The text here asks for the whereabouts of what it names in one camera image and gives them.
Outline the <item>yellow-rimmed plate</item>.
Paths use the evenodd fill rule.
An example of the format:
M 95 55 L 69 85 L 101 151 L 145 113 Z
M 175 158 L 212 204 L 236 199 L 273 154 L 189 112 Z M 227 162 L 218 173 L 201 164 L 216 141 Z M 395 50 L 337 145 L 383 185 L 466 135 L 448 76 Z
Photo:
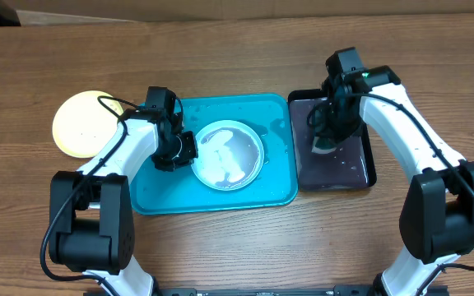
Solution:
M 76 158 L 92 158 L 117 130 L 117 118 L 98 101 L 109 94 L 87 90 L 66 100 L 53 118 L 52 133 L 57 147 Z

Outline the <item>green scrubbing sponge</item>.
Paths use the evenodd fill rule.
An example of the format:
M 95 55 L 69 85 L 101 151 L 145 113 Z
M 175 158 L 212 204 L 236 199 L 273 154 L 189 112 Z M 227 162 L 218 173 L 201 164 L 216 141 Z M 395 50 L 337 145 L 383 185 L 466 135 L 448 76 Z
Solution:
M 315 137 L 313 139 L 311 152 L 318 155 L 326 155 L 335 151 L 336 148 L 337 146 L 331 143 L 327 138 Z

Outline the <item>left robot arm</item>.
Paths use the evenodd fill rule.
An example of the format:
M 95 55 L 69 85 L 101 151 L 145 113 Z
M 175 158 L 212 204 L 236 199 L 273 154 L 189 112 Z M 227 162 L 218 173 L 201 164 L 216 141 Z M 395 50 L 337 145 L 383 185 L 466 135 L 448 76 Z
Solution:
M 133 255 L 135 229 L 130 184 L 146 160 L 173 172 L 198 156 L 184 129 L 176 94 L 147 90 L 143 106 L 116 114 L 117 130 L 105 147 L 77 171 L 59 171 L 50 183 L 49 227 L 40 266 L 59 282 L 95 281 L 108 295 L 159 295 L 156 279 Z

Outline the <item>light blue plate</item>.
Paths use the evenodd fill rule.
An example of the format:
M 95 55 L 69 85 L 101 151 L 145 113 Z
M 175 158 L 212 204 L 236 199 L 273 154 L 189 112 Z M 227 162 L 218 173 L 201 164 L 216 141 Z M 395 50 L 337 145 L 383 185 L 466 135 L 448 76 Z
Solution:
M 218 191 L 234 191 L 250 185 L 265 159 L 260 136 L 248 125 L 220 120 L 203 127 L 195 136 L 197 158 L 192 170 L 199 181 Z

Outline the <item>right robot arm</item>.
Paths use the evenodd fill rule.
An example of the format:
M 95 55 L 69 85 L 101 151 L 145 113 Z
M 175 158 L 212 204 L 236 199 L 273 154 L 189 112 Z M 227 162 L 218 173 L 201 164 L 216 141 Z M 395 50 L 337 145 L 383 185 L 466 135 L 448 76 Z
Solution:
M 334 151 L 362 125 L 372 127 L 401 165 L 409 189 L 399 217 L 404 244 L 374 279 L 370 295 L 425 295 L 448 269 L 473 271 L 458 258 L 474 249 L 474 161 L 427 123 L 388 66 L 367 68 L 354 48 L 326 61 L 326 99 L 307 117 L 314 153 Z

